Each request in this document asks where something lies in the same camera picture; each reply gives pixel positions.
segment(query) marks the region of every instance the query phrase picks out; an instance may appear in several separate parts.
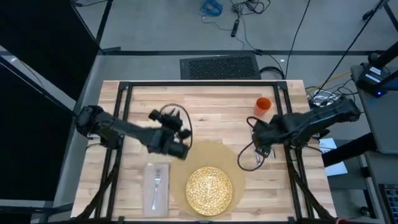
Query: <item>round plate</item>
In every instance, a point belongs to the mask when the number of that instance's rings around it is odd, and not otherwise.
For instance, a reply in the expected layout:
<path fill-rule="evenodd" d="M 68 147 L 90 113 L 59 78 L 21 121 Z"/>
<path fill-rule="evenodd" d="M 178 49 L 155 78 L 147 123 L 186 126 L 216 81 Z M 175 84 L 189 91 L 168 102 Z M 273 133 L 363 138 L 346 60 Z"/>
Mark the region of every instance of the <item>round plate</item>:
<path fill-rule="evenodd" d="M 189 205 L 199 214 L 218 215 L 232 199 L 232 183 L 228 176 L 215 167 L 202 167 L 188 179 L 186 195 Z"/>

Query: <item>white paper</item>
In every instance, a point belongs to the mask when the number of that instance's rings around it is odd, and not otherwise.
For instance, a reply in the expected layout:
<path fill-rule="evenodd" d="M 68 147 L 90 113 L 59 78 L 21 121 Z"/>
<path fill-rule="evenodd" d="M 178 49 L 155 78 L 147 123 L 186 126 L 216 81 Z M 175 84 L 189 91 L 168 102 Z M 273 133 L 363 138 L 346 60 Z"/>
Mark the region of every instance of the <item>white paper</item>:
<path fill-rule="evenodd" d="M 322 154 L 337 148 L 336 143 L 332 138 L 321 139 L 319 142 L 319 147 L 320 150 L 322 151 Z M 325 170 L 326 170 L 326 175 L 328 177 L 333 175 L 348 173 L 347 168 L 344 165 L 344 162 L 339 162 L 335 165 L 328 166 L 325 168 Z"/>

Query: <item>concrete floor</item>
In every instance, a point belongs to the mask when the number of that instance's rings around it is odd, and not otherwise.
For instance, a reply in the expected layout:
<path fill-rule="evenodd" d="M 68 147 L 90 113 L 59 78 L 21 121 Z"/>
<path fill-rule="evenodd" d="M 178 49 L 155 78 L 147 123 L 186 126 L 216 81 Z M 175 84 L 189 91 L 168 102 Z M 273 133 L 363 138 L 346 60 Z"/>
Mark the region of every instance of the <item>concrete floor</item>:
<path fill-rule="evenodd" d="M 81 0 L 82 3 L 95 2 Z M 236 15 L 229 10 L 231 3 L 220 0 L 224 11 L 220 17 L 206 18 L 221 27 L 230 28 Z M 264 50 L 290 50 L 295 31 L 302 17 L 307 0 L 273 0 L 269 9 L 261 15 L 245 16 L 247 38 L 250 43 Z M 314 0 L 311 2 L 303 25 L 298 33 L 294 50 L 346 50 L 362 28 L 362 15 L 377 4 L 377 0 Z M 78 12 L 91 33 L 96 36 L 106 3 L 79 7 Z M 100 43 L 101 48 L 121 47 L 122 50 L 240 50 L 242 43 L 219 30 L 214 24 L 201 22 L 200 1 L 187 0 L 114 0 Z M 390 7 L 398 16 L 398 1 Z M 238 38 L 244 40 L 242 22 Z M 385 10 L 380 10 L 364 30 L 352 50 L 384 50 L 398 39 L 398 32 Z M 179 60 L 199 56 L 98 56 L 84 105 L 96 104 L 103 80 L 178 80 Z M 287 56 L 274 56 L 285 70 Z M 304 80 L 306 86 L 319 85 L 333 70 L 340 56 L 299 56 L 290 58 L 288 79 Z M 347 56 L 335 75 L 349 70 L 350 66 L 366 61 L 366 56 Z M 276 66 L 268 56 L 257 56 L 259 67 Z M 398 66 L 394 61 L 390 66 Z M 262 79 L 276 79 L 273 73 L 263 73 Z M 345 82 L 343 77 L 328 84 Z M 348 87 L 355 90 L 350 83 Z M 355 139 L 369 132 L 365 115 L 355 123 L 336 124 L 330 128 L 330 136 L 336 139 Z M 80 169 L 84 159 L 86 140 L 75 135 L 65 162 L 54 205 L 72 203 Z M 341 218 L 358 214 L 347 212 L 348 205 L 363 206 L 361 196 L 349 192 L 332 192 L 337 213 Z M 56 219 L 66 218 L 63 214 Z"/>

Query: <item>blue cable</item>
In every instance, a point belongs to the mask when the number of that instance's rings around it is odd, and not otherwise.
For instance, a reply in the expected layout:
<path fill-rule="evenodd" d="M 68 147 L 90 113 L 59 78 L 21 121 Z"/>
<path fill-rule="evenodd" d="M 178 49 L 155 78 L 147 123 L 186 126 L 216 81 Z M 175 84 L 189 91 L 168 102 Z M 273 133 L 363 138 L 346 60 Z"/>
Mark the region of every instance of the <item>blue cable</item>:
<path fill-rule="evenodd" d="M 206 16 L 219 16 L 223 12 L 223 5 L 216 0 L 206 0 L 200 11 L 206 14 Z"/>

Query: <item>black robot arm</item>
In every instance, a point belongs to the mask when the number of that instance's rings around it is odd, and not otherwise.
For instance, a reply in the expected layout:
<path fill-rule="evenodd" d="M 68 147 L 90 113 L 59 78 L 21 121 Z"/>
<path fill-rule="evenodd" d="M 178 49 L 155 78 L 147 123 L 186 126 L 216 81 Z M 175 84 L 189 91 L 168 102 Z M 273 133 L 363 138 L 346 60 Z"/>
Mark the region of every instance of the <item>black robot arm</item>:
<path fill-rule="evenodd" d="M 112 138 L 115 132 L 124 134 L 138 139 L 141 144 L 147 146 L 149 153 L 169 154 L 185 159 L 189 147 L 182 141 L 191 136 L 191 131 L 181 130 L 182 120 L 179 113 L 172 113 L 173 111 L 170 114 L 152 111 L 149 118 L 159 121 L 162 126 L 143 128 L 111 116 L 100 106 L 86 106 L 77 117 L 76 129 L 84 136 L 97 134 L 105 139 Z"/>
<path fill-rule="evenodd" d="M 310 137 L 335 123 L 357 121 L 360 110 L 352 100 L 341 97 L 333 104 L 306 113 L 274 115 L 270 123 L 257 120 L 253 128 L 252 140 L 256 152 L 267 157 L 271 145 L 287 143 L 300 147 Z"/>

